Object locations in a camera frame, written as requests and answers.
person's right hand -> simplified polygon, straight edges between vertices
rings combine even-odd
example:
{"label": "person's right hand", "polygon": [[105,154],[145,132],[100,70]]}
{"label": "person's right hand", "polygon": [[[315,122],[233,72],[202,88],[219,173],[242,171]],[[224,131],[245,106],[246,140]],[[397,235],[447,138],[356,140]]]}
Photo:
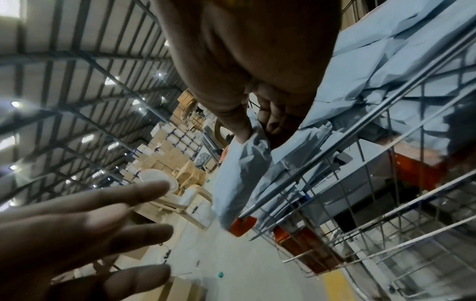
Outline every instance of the person's right hand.
{"label": "person's right hand", "polygon": [[250,137],[254,92],[271,147],[306,117],[341,25],[337,0],[153,0],[172,59],[197,100]]}
{"label": "person's right hand", "polygon": [[167,182],[72,194],[0,214],[0,300],[116,301],[152,290],[170,277],[149,265],[51,284],[92,261],[165,242],[170,225],[126,226],[129,206],[165,195]]}

metal roof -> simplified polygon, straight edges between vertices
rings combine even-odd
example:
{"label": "metal roof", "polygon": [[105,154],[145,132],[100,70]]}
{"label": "metal roof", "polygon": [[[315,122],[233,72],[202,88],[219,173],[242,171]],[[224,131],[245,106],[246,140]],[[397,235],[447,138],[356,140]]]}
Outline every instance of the metal roof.
{"label": "metal roof", "polygon": [[0,16],[0,204],[121,181],[186,87],[150,2],[18,1]]}

